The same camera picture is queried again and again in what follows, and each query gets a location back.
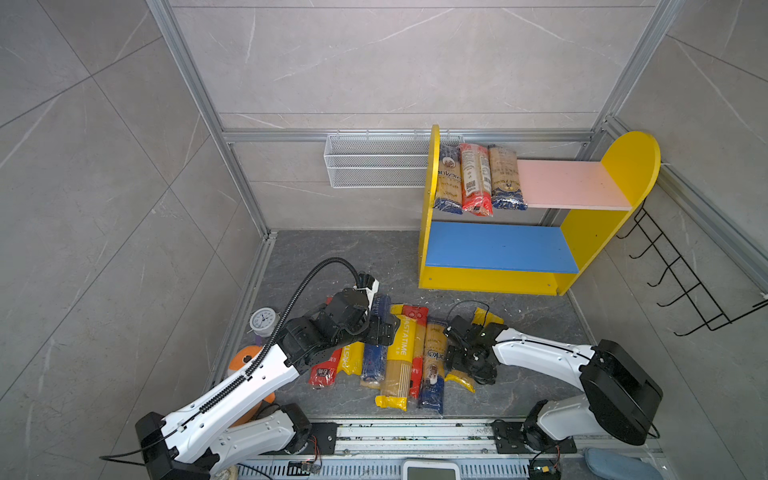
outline white wire basket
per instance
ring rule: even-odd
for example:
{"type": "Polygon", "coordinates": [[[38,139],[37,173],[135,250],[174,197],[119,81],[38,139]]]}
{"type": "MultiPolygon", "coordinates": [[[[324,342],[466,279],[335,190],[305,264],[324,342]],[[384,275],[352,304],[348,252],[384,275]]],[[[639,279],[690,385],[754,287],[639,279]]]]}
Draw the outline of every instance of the white wire basket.
{"type": "MultiPolygon", "coordinates": [[[[461,135],[440,134],[458,146],[461,135]]],[[[323,153],[333,188],[424,187],[429,134],[334,134],[323,153]]]]}

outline blue cloth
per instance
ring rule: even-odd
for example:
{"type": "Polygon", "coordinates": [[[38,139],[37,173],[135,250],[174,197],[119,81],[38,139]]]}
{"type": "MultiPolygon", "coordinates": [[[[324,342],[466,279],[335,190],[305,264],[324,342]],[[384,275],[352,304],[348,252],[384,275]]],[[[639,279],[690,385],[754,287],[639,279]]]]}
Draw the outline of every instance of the blue cloth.
{"type": "Polygon", "coordinates": [[[608,450],[587,449],[584,460],[592,473],[607,480],[664,480],[652,465],[608,450]]]}

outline gray tile wall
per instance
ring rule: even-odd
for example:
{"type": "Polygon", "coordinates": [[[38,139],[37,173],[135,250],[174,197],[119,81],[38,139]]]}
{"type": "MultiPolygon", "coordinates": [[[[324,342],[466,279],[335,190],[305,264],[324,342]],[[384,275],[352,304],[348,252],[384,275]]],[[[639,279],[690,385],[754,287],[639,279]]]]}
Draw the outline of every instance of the gray tile wall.
{"type": "MultiPolygon", "coordinates": [[[[763,299],[760,291],[725,253],[659,187],[646,208],[672,244],[730,316],[736,318],[763,299]]],[[[642,223],[651,238],[658,229],[642,223]]],[[[631,225],[625,225],[620,235],[631,225]]],[[[597,340],[619,342],[664,391],[656,425],[660,443],[678,478],[748,478],[768,475],[768,365],[765,338],[768,310],[759,310],[711,332],[687,300],[659,307],[682,292],[671,275],[657,287],[664,263],[639,230],[614,238],[573,286],[573,293],[597,340]]],[[[660,250],[674,256],[663,240],[660,250]]],[[[688,288],[695,282],[682,264],[673,270],[688,288]]],[[[700,289],[692,292],[705,315],[713,304],[700,289]]]]}
{"type": "Polygon", "coordinates": [[[143,0],[0,6],[3,478],[199,395],[260,242],[143,0]]]}
{"type": "Polygon", "coordinates": [[[768,3],[688,0],[619,117],[768,251],[768,3]]]}
{"type": "MultiPolygon", "coordinates": [[[[172,4],[225,128],[589,128],[655,2],[172,4]]],[[[578,151],[518,146],[529,158],[578,151]]],[[[272,228],[419,227],[419,189],[334,190],[322,152],[237,145],[272,228]]]]}

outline spaghetti package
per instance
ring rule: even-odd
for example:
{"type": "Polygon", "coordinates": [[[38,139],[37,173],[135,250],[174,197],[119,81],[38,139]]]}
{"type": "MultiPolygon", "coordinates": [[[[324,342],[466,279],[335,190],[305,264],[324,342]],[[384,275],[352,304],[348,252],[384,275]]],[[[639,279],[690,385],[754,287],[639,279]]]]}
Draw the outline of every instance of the spaghetti package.
{"type": "Polygon", "coordinates": [[[333,385],[336,381],[336,369],[339,365],[342,349],[333,352],[331,358],[312,367],[310,373],[310,385],[316,389],[323,389],[333,385]]]}
{"type": "Polygon", "coordinates": [[[362,373],[362,351],[366,344],[354,342],[341,349],[341,358],[336,372],[344,372],[347,375],[360,375],[362,373]]]}
{"type": "Polygon", "coordinates": [[[403,307],[403,313],[416,320],[416,332],[413,338],[413,365],[411,367],[411,388],[409,394],[414,399],[419,399],[419,390],[422,386],[422,367],[424,365],[424,338],[427,330],[426,307],[403,307]]]}
{"type": "MultiPolygon", "coordinates": [[[[483,310],[482,308],[478,307],[475,309],[475,317],[472,319],[472,323],[477,323],[478,325],[486,326],[489,323],[504,323],[504,319],[502,319],[500,316],[496,316],[493,313],[490,313],[487,310],[483,310]]],[[[460,372],[458,370],[451,370],[448,375],[445,376],[446,382],[456,382],[459,385],[463,386],[467,390],[469,390],[472,393],[475,393],[475,379],[470,377],[464,372],[460,372]]]]}
{"type": "Polygon", "coordinates": [[[462,164],[456,147],[440,145],[435,208],[462,214],[462,164]]]}
{"type": "Polygon", "coordinates": [[[443,333],[445,322],[438,319],[427,321],[424,340],[424,371],[419,393],[419,408],[432,409],[442,414],[442,397],[445,391],[445,350],[448,337],[443,333]]]}
{"type": "MultiPolygon", "coordinates": [[[[373,298],[371,314],[379,318],[389,315],[389,308],[392,301],[389,295],[379,295],[373,298]]],[[[386,371],[386,353],[388,347],[384,345],[368,345],[362,352],[362,373],[360,374],[360,385],[370,389],[381,389],[386,371]]]]}
{"type": "Polygon", "coordinates": [[[376,405],[385,408],[408,409],[408,394],[411,388],[413,346],[416,334],[416,320],[402,314],[403,305],[392,305],[390,312],[400,320],[395,332],[395,341],[386,356],[386,373],[381,395],[376,405]]]}
{"type": "Polygon", "coordinates": [[[491,145],[488,147],[491,165],[491,204],[494,208],[527,210],[523,200],[518,172],[518,156],[513,150],[491,145]]]}
{"type": "Polygon", "coordinates": [[[492,217],[491,166],[488,149],[460,144],[462,163],[462,209],[480,217],[492,217]]]}

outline red pasta package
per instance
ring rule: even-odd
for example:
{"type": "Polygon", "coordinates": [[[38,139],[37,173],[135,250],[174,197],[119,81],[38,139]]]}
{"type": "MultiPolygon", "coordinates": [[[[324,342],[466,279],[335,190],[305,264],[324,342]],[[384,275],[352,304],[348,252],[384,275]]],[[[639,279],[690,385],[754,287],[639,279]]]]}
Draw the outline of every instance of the red pasta package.
{"type": "Polygon", "coordinates": [[[488,148],[460,144],[458,149],[462,153],[462,209],[479,217],[492,217],[488,148]]]}

